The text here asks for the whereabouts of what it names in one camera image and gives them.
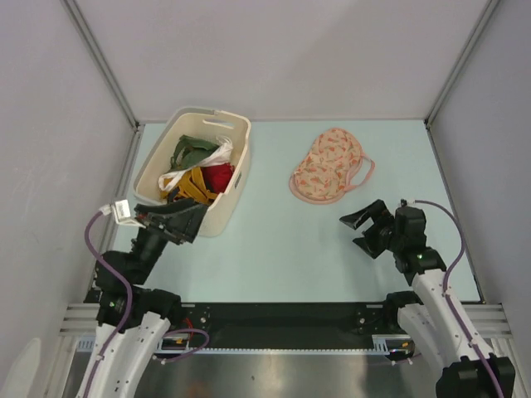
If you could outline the red lace bra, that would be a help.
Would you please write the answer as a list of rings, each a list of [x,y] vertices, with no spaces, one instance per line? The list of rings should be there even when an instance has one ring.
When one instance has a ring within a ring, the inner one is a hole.
[[[203,167],[202,177],[210,192],[223,193],[233,176],[234,167],[230,163]]]

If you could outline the pink floral mesh laundry bag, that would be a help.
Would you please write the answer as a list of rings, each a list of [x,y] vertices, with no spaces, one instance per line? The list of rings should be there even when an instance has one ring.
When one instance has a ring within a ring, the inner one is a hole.
[[[291,193],[312,205],[329,205],[360,185],[353,179],[367,161],[370,167],[362,182],[367,182],[376,163],[363,151],[360,142],[347,130],[331,128],[318,136],[305,158],[292,172]]]

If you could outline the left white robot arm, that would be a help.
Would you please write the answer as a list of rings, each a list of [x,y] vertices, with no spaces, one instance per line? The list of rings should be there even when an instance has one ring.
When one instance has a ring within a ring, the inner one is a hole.
[[[100,290],[95,345],[77,395],[79,397],[132,397],[144,371],[166,337],[184,335],[186,342],[202,337],[182,354],[162,357],[163,364],[190,357],[210,342],[208,333],[187,323],[179,295],[146,289],[144,283],[169,243],[194,242],[207,214],[207,205],[192,198],[173,203],[131,207],[126,200],[102,206],[84,232],[85,244],[95,257],[95,286]],[[92,226],[110,216],[119,226],[136,228],[127,252],[101,254],[90,240]]]

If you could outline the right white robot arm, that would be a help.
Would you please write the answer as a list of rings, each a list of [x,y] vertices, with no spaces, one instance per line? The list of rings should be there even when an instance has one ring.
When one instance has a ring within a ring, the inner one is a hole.
[[[481,337],[450,285],[452,265],[427,245],[426,215],[416,203],[402,201],[389,211],[376,200],[341,217],[357,230],[372,221],[354,244],[372,259],[392,253],[410,290],[389,294],[391,307],[382,312],[384,326],[405,332],[436,378],[439,397],[510,397],[516,371],[508,357],[499,357]]]

